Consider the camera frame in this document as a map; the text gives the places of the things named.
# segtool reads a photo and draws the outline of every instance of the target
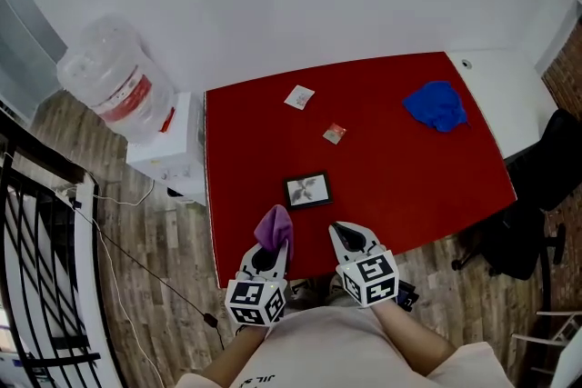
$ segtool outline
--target paper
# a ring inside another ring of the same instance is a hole
[[[306,87],[297,85],[295,89],[291,91],[291,94],[285,99],[285,103],[291,105],[294,108],[303,110],[307,104],[307,101],[311,98],[315,91],[307,89]]]

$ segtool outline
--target red table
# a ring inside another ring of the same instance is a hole
[[[402,100],[429,81],[451,83],[470,125],[443,134]],[[296,85],[316,91],[301,111]],[[336,123],[338,145],[322,137]],[[332,272],[327,227],[371,228],[394,254],[454,234],[515,200],[493,135],[444,53],[360,60],[269,76],[206,93],[206,170],[219,285],[235,277],[283,179],[327,170],[332,204],[290,213],[295,257],[287,279]]]

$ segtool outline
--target person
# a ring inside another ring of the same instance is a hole
[[[297,310],[293,304],[287,303],[286,311]],[[270,329],[244,327],[203,372],[183,375],[176,388],[303,386],[503,388],[512,384],[489,344],[457,349],[394,301],[357,308],[342,290],[328,306],[286,314]]]

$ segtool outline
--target black office chair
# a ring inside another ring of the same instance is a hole
[[[564,253],[566,227],[545,237],[542,211],[554,210],[582,183],[582,124],[566,110],[558,109],[540,141],[507,167],[517,201],[479,224],[480,244],[462,261],[451,263],[461,270],[482,254],[491,265],[489,274],[507,274],[527,280],[547,247],[554,247],[554,264]]]

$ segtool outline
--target small packet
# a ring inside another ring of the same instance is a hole
[[[324,133],[324,137],[330,143],[337,144],[342,136],[346,133],[346,129],[342,128],[339,124],[332,123],[327,131]]]

